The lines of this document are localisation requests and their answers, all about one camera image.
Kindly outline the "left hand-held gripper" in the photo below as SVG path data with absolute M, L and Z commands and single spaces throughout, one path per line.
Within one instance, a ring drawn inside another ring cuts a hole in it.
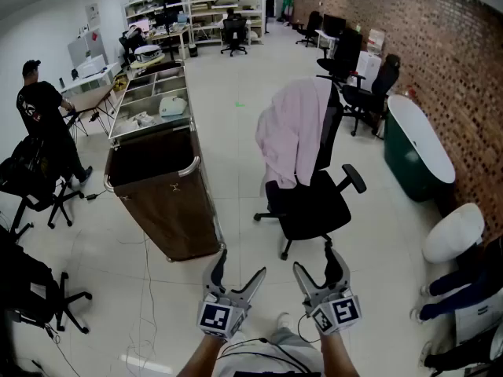
M 240 290 L 227 291 L 222 285 L 227 249 L 223 249 L 203 272 L 203 300 L 196 319 L 197 327 L 205 334 L 229 341 L 240 329 L 252 298 L 266 277 L 262 267 Z

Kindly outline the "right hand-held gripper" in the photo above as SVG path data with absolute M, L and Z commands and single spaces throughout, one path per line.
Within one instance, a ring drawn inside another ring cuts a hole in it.
M 292 271 L 304 295 L 307 317 L 321 335 L 332 335 L 360 321 L 362 312 L 358 296 L 350 289 L 350 270 L 331 241 L 325 242 L 325 259 L 324 289 L 300 263 L 294 262 Z

